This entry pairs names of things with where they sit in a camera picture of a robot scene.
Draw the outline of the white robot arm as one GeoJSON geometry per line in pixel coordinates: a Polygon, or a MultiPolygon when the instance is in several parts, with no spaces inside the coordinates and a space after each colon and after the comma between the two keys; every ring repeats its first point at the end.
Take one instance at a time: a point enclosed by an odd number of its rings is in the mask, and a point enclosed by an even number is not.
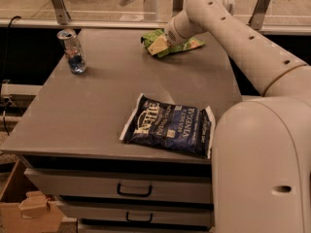
{"type": "Polygon", "coordinates": [[[186,0],[152,51],[208,32],[259,92],[215,129],[216,233],[311,233],[311,67],[233,17],[232,2],[186,0]]]}

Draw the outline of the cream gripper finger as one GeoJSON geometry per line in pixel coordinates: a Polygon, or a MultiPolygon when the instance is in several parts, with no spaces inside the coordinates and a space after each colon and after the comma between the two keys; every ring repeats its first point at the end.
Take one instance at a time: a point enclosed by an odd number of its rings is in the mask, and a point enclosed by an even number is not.
{"type": "Polygon", "coordinates": [[[148,52],[151,55],[166,54],[170,47],[170,43],[165,35],[159,35],[148,40],[149,46],[147,47],[148,52]]]}

